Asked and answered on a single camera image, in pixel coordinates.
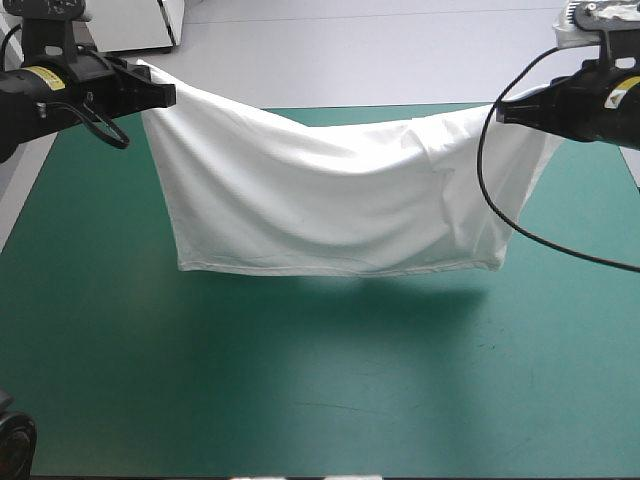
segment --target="green mat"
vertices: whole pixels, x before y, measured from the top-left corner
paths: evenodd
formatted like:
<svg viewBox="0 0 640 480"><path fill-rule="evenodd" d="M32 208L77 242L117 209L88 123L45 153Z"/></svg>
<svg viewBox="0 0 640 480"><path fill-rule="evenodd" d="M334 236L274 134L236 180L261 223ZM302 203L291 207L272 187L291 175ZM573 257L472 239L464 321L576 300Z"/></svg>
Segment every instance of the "green mat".
<svg viewBox="0 0 640 480"><path fill-rule="evenodd" d="M0 255L0 385L38 422L35 473L640 475L640 276L519 236L499 273L180 273L122 123L124 152L58 137ZM618 149L566 142L523 223L640 263L638 200Z"/></svg>

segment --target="black wire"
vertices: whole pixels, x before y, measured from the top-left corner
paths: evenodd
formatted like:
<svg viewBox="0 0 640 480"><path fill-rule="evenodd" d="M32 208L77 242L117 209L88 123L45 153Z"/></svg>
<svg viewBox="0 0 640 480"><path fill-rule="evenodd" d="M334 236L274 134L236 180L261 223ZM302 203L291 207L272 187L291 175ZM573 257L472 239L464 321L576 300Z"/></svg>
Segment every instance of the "black wire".
<svg viewBox="0 0 640 480"><path fill-rule="evenodd" d="M6 63L7 63L7 47L9 46L9 41L11 37L13 37L18 30L22 29L22 25L18 24L13 27L11 30L7 32L2 40L2 45L0 45L0 72L6 71Z"/></svg>
<svg viewBox="0 0 640 480"><path fill-rule="evenodd" d="M538 63L540 63L543 59L545 59L549 55L552 55L552 54L556 53L558 50L559 50L558 48L552 48L551 50L547 50L542 55L538 56L535 60L533 60L527 66L527 68L525 68L524 71L520 75L518 75L513 82L511 82L509 84L509 86L504 90L504 92L502 92L500 94L498 99L491 106L491 109L489 110L489 114L487 115L487 119L484 122L484 127L482 128L482 133L480 135L480 143L478 145L478 164L477 164L477 167L478 167L478 182L480 183L480 190L482 191L482 195L484 196L484 199L487 201L487 204L489 205L489 207L491 207L491 210L493 210L495 212L495 214L498 215L498 217L500 217L507 225L509 225L515 231L517 231L520 234L524 235L525 237L533 240L534 242L538 242L539 244L544 245L545 247L549 247L549 248L551 248L553 250L556 250L558 252L561 252L561 253L564 253L564 254L567 254L567 255L571 255L573 257L580 258L582 260L587 260L587 261L592 262L592 263L597 263L597 264L600 264L600 265L606 265L608 267L613 267L613 268L617 268L617 269L620 269L620 270L626 270L626 271L629 271L629 272L640 273L640 266L621 263L621 262L617 262L617 261L614 261L614 260L608 260L606 258L595 257L593 255L587 255L586 253L578 252L576 250L572 250L572 249L564 247L562 245L558 245L557 243L553 243L553 242L551 242L549 240L546 240L546 239L544 239L542 237L539 237L538 235L536 235L534 233L531 233L530 231L526 230L525 228L521 227L516 222L511 220L507 215L505 215L504 212L502 212L502 210L500 210L500 208L498 208L498 206L492 200L491 195L489 194L489 191L487 190L487 186L484 183L484 174L483 174L483 169L482 169L484 145L485 145L486 139L487 139L487 132L489 130L489 124L491 123L491 119L493 118L493 114L495 113L495 111L498 108L498 104L502 100L504 100L504 98L508 95L508 93L511 91L511 89L513 87L515 87L533 69L533 67L535 67Z"/></svg>
<svg viewBox="0 0 640 480"><path fill-rule="evenodd" d="M106 115L101 115L98 112L95 112L94 110L89 109L87 105L83 105L84 109L87 110L87 112L89 112L91 115L95 116L95 119L97 119L97 121L105 124L107 128L111 130L113 135L110 135L107 132L98 128L93 123L95 119L91 119L89 116L81 112L79 109L77 109L73 105L70 105L64 102L49 102L49 103L46 103L45 105L46 105L46 108L51 110L54 110L54 109L67 110L73 113L78 118L78 120L80 120L82 124L91 133L93 133L100 140L102 140L105 143L108 143L112 147L116 147L116 148L119 148L120 150L124 150L131 143L127 134L122 129L120 129L120 127L118 127L118 125L116 125L116 123L113 120L108 118Z"/></svg>

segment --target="white cloth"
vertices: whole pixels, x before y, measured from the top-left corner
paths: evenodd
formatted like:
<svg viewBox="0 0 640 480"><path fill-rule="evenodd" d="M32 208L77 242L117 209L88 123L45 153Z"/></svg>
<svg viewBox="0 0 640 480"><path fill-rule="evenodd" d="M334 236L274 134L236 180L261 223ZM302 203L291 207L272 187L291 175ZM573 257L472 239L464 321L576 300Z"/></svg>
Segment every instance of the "white cloth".
<svg viewBox="0 0 640 480"><path fill-rule="evenodd" d="M389 276L501 267L511 230L476 179L487 108L307 127L174 83L143 114L181 270ZM557 137L493 123L485 176L517 218Z"/></svg>

